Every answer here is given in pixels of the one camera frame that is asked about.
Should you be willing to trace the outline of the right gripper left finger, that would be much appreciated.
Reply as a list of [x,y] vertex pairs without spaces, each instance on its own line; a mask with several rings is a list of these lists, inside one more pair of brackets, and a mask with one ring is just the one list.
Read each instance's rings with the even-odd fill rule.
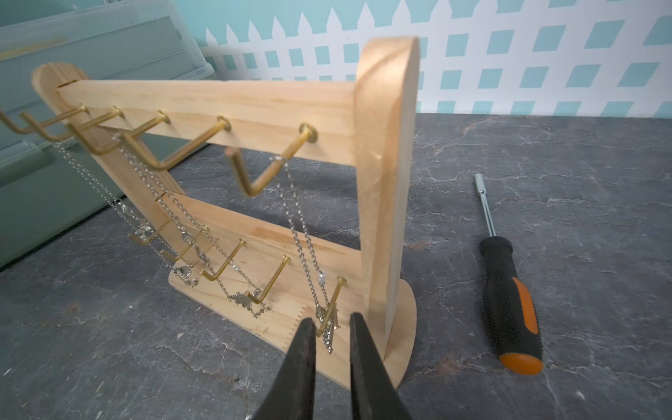
[[261,406],[257,419],[313,419],[316,378],[316,327],[304,318]]

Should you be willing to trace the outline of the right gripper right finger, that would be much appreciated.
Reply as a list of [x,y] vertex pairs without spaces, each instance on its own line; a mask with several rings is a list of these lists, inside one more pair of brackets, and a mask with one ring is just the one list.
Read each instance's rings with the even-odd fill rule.
[[353,419],[411,420],[360,313],[350,316],[350,382]]

